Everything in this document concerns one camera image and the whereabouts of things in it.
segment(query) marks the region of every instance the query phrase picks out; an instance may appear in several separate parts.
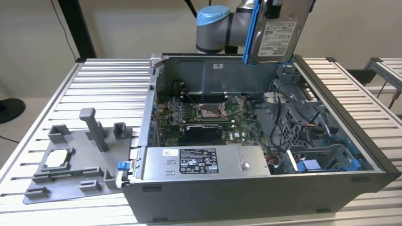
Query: open computer tower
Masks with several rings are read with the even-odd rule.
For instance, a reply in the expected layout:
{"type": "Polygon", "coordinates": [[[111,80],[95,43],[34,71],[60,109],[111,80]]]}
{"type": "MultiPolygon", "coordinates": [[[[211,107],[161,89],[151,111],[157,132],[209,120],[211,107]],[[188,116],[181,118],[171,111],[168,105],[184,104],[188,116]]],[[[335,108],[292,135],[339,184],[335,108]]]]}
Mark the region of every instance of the open computer tower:
{"type": "Polygon", "coordinates": [[[399,172],[300,56],[164,54],[123,193],[139,222],[338,211],[399,172]]]}

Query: gray case side panel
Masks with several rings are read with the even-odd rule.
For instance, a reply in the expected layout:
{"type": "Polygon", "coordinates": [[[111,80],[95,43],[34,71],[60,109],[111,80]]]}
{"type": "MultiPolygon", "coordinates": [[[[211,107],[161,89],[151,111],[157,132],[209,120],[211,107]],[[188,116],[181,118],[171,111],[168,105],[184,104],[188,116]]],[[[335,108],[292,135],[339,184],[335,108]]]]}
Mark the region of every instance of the gray case side panel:
{"type": "Polygon", "coordinates": [[[121,189],[141,223],[219,220],[336,212],[382,177],[300,176],[136,184],[121,189]]]}

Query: white cpu chip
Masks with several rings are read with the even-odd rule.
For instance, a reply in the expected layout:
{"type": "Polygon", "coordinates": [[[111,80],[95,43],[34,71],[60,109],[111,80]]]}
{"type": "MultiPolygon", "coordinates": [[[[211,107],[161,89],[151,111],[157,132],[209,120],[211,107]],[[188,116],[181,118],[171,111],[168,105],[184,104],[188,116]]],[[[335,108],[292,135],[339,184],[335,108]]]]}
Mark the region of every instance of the white cpu chip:
{"type": "Polygon", "coordinates": [[[65,162],[66,154],[68,151],[65,149],[52,151],[44,163],[46,167],[58,167],[65,162]]]}

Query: hard drive label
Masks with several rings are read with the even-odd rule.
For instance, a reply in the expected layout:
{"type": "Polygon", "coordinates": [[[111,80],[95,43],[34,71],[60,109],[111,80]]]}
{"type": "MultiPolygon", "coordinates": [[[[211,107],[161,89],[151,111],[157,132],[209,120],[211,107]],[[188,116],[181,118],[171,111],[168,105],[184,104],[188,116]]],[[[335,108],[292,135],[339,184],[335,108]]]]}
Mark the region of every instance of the hard drive label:
{"type": "Polygon", "coordinates": [[[296,22],[268,21],[264,26],[259,57],[282,57],[286,54],[296,22]]]}

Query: blue cable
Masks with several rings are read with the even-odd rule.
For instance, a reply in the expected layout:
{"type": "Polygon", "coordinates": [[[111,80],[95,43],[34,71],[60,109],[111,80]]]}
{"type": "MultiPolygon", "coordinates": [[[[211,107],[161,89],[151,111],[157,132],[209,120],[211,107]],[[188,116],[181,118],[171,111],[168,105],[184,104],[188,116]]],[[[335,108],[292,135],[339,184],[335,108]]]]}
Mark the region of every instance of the blue cable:
{"type": "Polygon", "coordinates": [[[350,145],[350,142],[348,142],[346,139],[343,139],[342,137],[338,137],[338,136],[335,136],[335,135],[328,136],[327,138],[324,138],[324,139],[322,140],[322,142],[320,142],[320,146],[326,147],[326,146],[327,146],[327,145],[326,145],[326,141],[327,141],[328,139],[331,139],[331,138],[340,140],[340,141],[346,144],[348,151],[354,150],[354,148],[352,148],[351,145],[350,145]]]}

